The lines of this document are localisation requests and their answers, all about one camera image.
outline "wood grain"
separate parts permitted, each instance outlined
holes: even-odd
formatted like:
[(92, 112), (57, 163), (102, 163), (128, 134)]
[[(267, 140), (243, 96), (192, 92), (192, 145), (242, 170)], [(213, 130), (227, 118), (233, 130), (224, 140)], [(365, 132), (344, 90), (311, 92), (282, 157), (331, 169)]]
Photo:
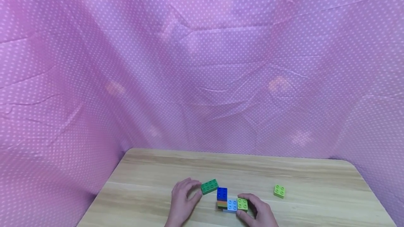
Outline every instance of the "wood grain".
[[(172, 187), (192, 177), (216, 178), (228, 197), (254, 193), (271, 205), (279, 226), (395, 226), (358, 171), (342, 160), (131, 149), (79, 227), (164, 226)], [(284, 199), (273, 195), (286, 188)], [(186, 227), (243, 226), (202, 197)]]

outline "finger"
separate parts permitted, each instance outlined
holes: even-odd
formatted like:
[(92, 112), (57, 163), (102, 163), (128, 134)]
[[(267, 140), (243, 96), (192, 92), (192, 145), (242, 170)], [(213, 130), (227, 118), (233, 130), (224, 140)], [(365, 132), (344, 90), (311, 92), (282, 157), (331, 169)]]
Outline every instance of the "finger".
[(180, 181), (179, 184), (178, 184), (178, 187), (181, 188), (184, 184), (186, 184), (190, 180), (191, 180), (191, 177), (188, 177), (185, 180)]
[(238, 195), (239, 198), (244, 198), (247, 199), (248, 201), (250, 201), (255, 208), (257, 209), (257, 211), (259, 212), (261, 209), (264, 210), (262, 207), (264, 205), (264, 202), (261, 201), (260, 198), (258, 198), (256, 195), (253, 194), (249, 194), (249, 193), (243, 193), (243, 194), (239, 194)]
[(242, 219), (248, 226), (254, 226), (253, 223), (255, 219), (253, 219), (249, 214), (244, 211), (237, 210), (237, 216)]
[(192, 208), (196, 206), (199, 200), (202, 198), (202, 191), (199, 190), (198, 192), (195, 193), (195, 195), (189, 200), (191, 203)]
[(186, 191), (188, 193), (188, 191), (191, 190), (191, 188), (193, 188), (197, 185), (201, 185), (201, 182), (197, 181), (197, 180), (191, 180), (188, 183), (183, 185), (183, 189), (184, 189), (184, 191)]

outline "pink backdrop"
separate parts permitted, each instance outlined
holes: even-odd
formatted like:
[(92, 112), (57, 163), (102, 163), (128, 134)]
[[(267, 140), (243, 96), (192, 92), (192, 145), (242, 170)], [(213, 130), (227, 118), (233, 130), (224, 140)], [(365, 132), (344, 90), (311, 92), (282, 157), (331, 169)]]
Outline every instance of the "pink backdrop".
[(126, 150), (337, 158), (404, 226), (404, 0), (0, 0), (0, 225), (75, 226)]

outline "stacked lego bricks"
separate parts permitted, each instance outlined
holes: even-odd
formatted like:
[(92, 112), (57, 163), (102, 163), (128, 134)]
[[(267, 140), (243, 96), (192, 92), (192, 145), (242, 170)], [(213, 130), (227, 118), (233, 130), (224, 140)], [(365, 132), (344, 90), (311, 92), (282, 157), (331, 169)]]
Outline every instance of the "stacked lego bricks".
[[(228, 189), (226, 187), (219, 187), (216, 179), (208, 181), (201, 185), (202, 194), (206, 195), (210, 192), (217, 190), (216, 198), (217, 198), (217, 207), (223, 212), (226, 213), (236, 213), (238, 209), (247, 212), (248, 211), (248, 203), (244, 198), (228, 198)], [(285, 196), (285, 188), (276, 185), (274, 187), (274, 195), (279, 198), (284, 198)]]

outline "lime green lego brick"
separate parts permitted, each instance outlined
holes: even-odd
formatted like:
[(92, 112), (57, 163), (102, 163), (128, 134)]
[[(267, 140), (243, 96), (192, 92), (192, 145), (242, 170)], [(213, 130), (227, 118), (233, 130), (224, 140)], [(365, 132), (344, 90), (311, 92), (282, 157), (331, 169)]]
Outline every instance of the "lime green lego brick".
[(279, 198), (284, 198), (286, 195), (286, 190), (284, 187), (280, 186), (280, 185), (275, 185), (274, 187), (274, 196), (277, 196)]
[(237, 198), (237, 209), (241, 209), (242, 211), (248, 211), (247, 200), (243, 198)]
[(218, 187), (219, 185), (217, 184), (216, 179), (208, 181), (201, 185), (202, 195), (206, 195), (207, 193), (213, 192), (217, 190)]

